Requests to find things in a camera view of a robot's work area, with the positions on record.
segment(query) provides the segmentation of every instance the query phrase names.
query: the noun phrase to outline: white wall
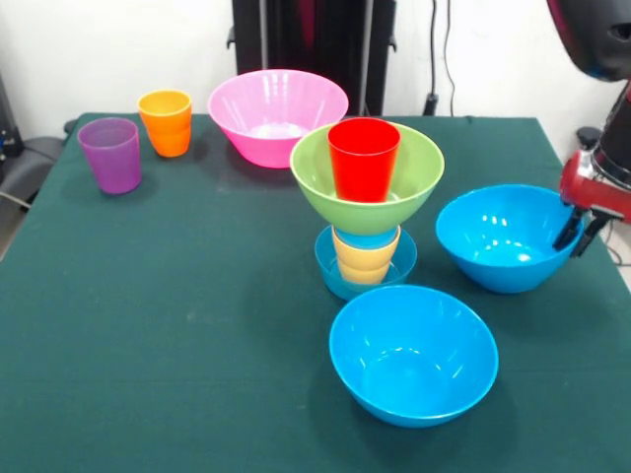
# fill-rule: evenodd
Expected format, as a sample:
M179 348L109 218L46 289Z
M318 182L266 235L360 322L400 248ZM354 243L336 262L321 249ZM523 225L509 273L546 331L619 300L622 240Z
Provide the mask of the white wall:
M438 112L447 114L446 2L438 3ZM399 49L389 57L384 113L423 109L430 90L431 5L431 0L398 1ZM605 84L576 69L545 0L453 0L448 59L456 82L456 115L536 116L563 160L577 146L575 130L601 126L624 85Z
M60 135L84 111L135 111L182 88L205 112L236 73L230 0L2 0L0 71L26 136Z
M537 116L562 158L574 130L600 125L621 84L574 68L545 0L453 0L450 65L456 114ZM23 134L59 135L83 111L134 111L143 93L182 88L196 112L235 74L226 50L231 0L3 0L0 71ZM439 0L439 113L449 84L442 63L445 0ZM431 0L398 0L385 113L418 114L429 83Z

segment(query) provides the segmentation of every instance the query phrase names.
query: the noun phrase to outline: table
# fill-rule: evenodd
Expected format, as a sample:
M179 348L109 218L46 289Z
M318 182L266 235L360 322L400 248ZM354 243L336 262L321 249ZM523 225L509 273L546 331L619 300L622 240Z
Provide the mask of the table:
M408 431L351 400L327 353L343 302L313 255L325 222L288 170L250 165L194 116L180 159L141 132L143 181L123 196L98 191L73 136L0 264L0 471L631 471L631 298L601 242L536 291L498 296L434 234L468 189L556 186L537 121L392 120L445 153L404 224L419 247L408 282L493 331L500 371L474 410Z

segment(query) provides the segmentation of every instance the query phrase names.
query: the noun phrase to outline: small blue bowl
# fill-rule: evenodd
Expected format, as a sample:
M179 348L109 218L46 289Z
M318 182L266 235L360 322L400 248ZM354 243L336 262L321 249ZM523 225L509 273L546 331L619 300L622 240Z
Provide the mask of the small blue bowl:
M368 412L399 427L443 424L477 404L499 366L493 335L452 296L420 286L369 291L337 315L333 366Z
M461 195L436 222L436 234L457 266L480 286L502 294L530 291L570 257L583 233L561 251L553 247L572 207L558 192L505 184Z
M408 232L401 229L401 236L396 251L390 261L384 280L377 285L356 284L342 279L337 267L337 256L333 247L331 226L326 227L315 240L315 259L328 289L344 301L359 296L366 291L381 286L403 284L416 264L416 244Z
M398 227L378 235L354 235L335 229L337 237L349 246L360 249L377 249L389 245L396 238Z

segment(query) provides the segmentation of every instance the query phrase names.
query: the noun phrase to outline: cup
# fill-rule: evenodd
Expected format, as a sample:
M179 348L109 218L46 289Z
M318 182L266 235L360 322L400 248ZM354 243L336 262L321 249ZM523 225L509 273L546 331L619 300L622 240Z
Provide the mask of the cup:
M398 227L377 235L355 235L343 232L340 229L335 229L335 233L342 242L349 246L358 249L378 249L392 243L398 234Z
M398 129L370 117L340 121L328 131L337 197L386 202L401 142Z
M333 228L333 246L337 254L337 266L342 278L358 284L379 284L387 274L390 260L401 237L401 226L396 228L394 239L385 246L363 249L342 241Z
M138 127L126 118L101 118L77 133L88 164L103 192L124 194L142 178Z
M138 110L152 146L163 158L188 151L192 100L181 91L155 91L138 101Z

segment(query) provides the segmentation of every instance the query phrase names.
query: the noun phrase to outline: orange cup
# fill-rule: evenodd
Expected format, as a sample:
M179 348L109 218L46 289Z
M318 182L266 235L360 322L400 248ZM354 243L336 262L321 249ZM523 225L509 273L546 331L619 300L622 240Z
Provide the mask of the orange cup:
M138 101L142 122L156 153L176 158L188 151L192 100L181 91L155 91Z

